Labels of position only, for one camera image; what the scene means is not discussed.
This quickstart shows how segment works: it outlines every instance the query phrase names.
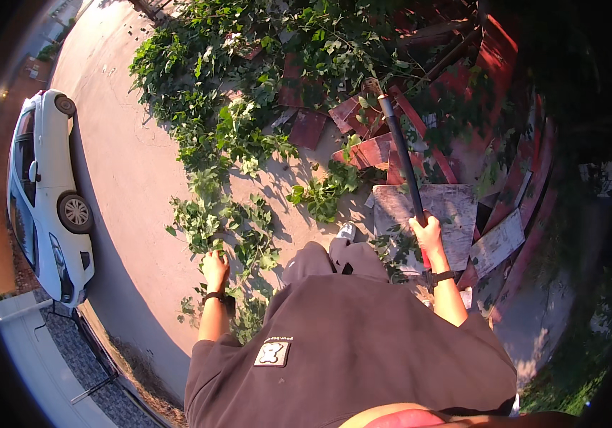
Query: white bear logo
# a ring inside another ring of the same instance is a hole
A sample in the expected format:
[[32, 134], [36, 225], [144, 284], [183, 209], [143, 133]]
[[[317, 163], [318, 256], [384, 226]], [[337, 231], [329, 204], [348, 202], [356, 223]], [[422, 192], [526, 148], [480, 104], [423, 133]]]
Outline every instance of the white bear logo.
[[261, 351], [263, 352], [263, 355], [261, 355], [261, 358], [259, 359], [260, 363], [276, 363], [278, 358], [277, 358], [277, 352], [279, 352], [282, 349], [282, 345], [280, 345], [279, 343], [266, 343], [262, 348]]

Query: brown pants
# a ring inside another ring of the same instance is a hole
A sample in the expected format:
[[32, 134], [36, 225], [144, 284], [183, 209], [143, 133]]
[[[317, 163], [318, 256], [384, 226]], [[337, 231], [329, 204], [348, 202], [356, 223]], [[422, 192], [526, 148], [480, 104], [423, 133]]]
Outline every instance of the brown pants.
[[375, 281], [389, 282], [387, 269], [375, 250], [367, 243], [351, 243], [346, 238], [334, 238], [329, 254], [325, 248], [311, 241], [287, 262], [282, 280], [290, 285], [309, 275], [360, 275]]

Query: car's front wheel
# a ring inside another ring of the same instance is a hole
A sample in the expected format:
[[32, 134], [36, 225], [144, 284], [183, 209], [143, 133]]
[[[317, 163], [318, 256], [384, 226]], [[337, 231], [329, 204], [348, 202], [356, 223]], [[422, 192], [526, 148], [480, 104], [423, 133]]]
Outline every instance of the car's front wheel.
[[74, 234], [86, 234], [94, 226], [87, 201], [77, 194], [68, 194], [59, 202], [59, 218], [63, 226]]
[[65, 95], [59, 95], [54, 99], [56, 108], [63, 114], [67, 114], [68, 117], [73, 117], [75, 114], [75, 102]]

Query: hand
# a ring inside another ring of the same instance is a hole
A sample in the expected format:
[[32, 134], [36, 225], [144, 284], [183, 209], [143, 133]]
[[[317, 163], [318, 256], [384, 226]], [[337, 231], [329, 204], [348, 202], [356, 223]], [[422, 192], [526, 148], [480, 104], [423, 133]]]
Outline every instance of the hand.
[[227, 261], [227, 255], [222, 256], [220, 259], [219, 252], [213, 250], [213, 252], [207, 252], [204, 259], [201, 261], [201, 271], [206, 277], [208, 287], [207, 292], [219, 292], [223, 290], [223, 284], [230, 277], [230, 264]]
[[422, 227], [420, 223], [412, 217], [408, 220], [415, 237], [418, 239], [420, 248], [430, 257], [437, 257], [444, 254], [444, 245], [441, 243], [441, 225], [437, 217], [424, 210], [423, 214], [427, 219], [427, 226]]

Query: car side mirror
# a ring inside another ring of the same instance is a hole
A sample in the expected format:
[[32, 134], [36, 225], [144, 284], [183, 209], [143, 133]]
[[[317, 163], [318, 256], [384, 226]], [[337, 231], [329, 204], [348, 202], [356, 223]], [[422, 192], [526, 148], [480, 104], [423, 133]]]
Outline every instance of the car side mirror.
[[38, 182], [38, 177], [37, 177], [37, 161], [33, 160], [32, 163], [30, 164], [30, 169], [27, 172], [27, 175], [30, 179], [30, 183], [36, 183]]

